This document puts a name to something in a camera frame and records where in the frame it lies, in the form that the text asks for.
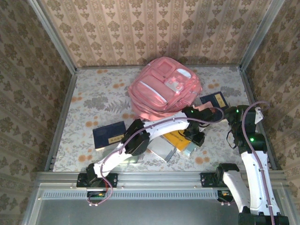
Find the wall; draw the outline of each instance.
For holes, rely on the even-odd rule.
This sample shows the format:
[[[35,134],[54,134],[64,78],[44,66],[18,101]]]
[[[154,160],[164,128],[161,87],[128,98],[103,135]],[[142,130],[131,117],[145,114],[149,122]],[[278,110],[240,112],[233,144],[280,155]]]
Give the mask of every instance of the wall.
[[[247,68],[254,95],[271,107],[264,121],[300,210],[300,1],[286,0]]]
[[[0,0],[0,224],[18,224],[71,74],[24,0]]]
[[[270,0],[40,0],[77,67],[239,64]]]

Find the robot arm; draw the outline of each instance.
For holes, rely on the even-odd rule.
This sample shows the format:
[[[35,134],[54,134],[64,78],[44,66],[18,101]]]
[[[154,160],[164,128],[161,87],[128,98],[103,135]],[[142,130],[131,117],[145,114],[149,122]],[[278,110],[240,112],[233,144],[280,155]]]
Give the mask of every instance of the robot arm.
[[[288,225],[288,218],[280,215],[279,207],[275,201],[268,167],[267,148],[262,134],[255,132],[257,116],[255,111],[249,111],[246,116],[246,132],[257,151],[262,162],[263,171],[259,169],[258,162],[251,152],[241,130],[241,118],[247,106],[231,107],[225,112],[225,117],[231,127],[234,143],[239,148],[242,160],[245,164],[249,182],[249,190],[245,186],[239,169],[234,164],[220,164],[217,169],[217,180],[225,183],[230,189],[239,209],[239,224],[241,225],[269,225],[270,213],[263,187],[262,173],[265,174],[267,186],[272,199],[271,205],[277,225]],[[155,122],[142,122],[135,120],[124,134],[121,143],[113,153],[99,161],[90,164],[87,168],[89,182],[106,177],[109,172],[125,159],[144,153],[150,140],[160,135],[175,131],[185,130],[184,135],[199,146],[204,141],[203,133],[199,132],[199,121],[212,121],[213,114],[210,109],[198,111],[192,107],[186,107],[172,117]]]
[[[106,177],[113,168],[127,158],[144,153],[151,140],[175,130],[185,130],[185,137],[200,146],[204,141],[204,133],[199,132],[200,122],[188,120],[188,118],[212,121],[213,113],[210,109],[198,111],[192,107],[186,107],[181,112],[158,121],[142,122],[137,119],[130,125],[121,143],[113,151],[116,153],[108,156],[109,160],[107,161],[107,158],[104,158],[98,163],[90,165],[87,172],[92,177],[100,178],[100,168],[104,163],[102,174]]]

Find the floral tablecloth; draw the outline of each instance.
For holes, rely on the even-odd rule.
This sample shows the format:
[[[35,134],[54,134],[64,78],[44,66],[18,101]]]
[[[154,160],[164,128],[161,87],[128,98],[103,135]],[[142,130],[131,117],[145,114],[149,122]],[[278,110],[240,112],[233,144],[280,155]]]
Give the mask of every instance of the floral tablecloth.
[[[248,105],[237,67],[193,66],[190,69],[196,72],[201,80],[203,91],[200,96],[222,91],[229,105]],[[129,127],[135,115],[131,110],[127,88],[140,71],[140,68],[77,71],[78,79],[53,171],[82,171],[90,163],[102,159],[104,152],[95,151],[92,130],[118,121],[124,121],[126,127]],[[200,99],[197,98],[194,104],[200,105]],[[222,162],[236,163],[240,169],[244,169],[238,150],[231,149],[226,141],[228,131],[226,121],[206,128],[203,146],[196,149],[190,158],[176,152],[166,163],[150,151],[146,151],[137,163],[119,165],[115,171],[215,170]]]

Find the blue book cover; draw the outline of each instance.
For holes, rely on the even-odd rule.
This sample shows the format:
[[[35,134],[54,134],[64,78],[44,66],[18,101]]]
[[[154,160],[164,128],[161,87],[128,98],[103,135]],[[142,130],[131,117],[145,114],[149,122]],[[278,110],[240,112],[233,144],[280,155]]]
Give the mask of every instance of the blue book cover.
[[[225,109],[229,108],[222,92],[220,92],[220,91],[210,94],[210,95],[202,96],[202,97],[200,97],[200,100],[201,100],[202,104],[211,102],[213,107],[219,107],[223,111],[225,111]],[[220,118],[221,116],[222,116],[222,113],[217,111],[217,117]]]
[[[98,151],[108,145],[120,142],[125,131],[124,121],[93,129],[95,149]]]

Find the backpack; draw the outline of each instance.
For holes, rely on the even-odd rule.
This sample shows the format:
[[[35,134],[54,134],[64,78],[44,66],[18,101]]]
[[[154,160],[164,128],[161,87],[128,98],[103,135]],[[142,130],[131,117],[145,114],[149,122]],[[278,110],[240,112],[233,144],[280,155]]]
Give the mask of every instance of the backpack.
[[[201,91],[197,75],[168,57],[146,65],[128,88],[132,109],[150,121],[174,115],[191,105]]]

